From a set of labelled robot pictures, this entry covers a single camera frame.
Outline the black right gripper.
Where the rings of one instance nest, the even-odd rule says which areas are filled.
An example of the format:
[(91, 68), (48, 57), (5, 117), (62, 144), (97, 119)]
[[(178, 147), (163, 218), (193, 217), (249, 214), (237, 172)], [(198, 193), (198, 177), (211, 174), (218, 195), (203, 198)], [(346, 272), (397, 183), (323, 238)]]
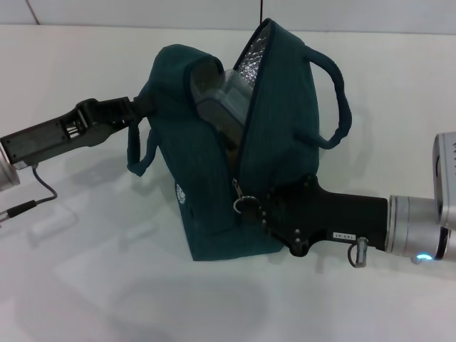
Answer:
[(304, 257), (321, 241), (367, 245), (382, 252), (388, 226), (388, 201), (381, 197), (347, 195), (324, 190), (315, 175), (257, 196), (243, 198), (243, 218), (259, 224), (295, 257)]

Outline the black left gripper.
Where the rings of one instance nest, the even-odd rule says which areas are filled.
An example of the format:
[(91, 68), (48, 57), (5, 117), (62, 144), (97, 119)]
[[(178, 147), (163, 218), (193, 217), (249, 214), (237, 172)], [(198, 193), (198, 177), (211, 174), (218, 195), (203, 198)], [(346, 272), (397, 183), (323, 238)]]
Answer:
[(156, 105), (137, 96), (98, 101), (84, 100), (70, 112), (1, 138), (13, 166), (34, 164), (81, 147), (93, 147), (107, 139), (103, 125), (122, 130), (153, 115)]

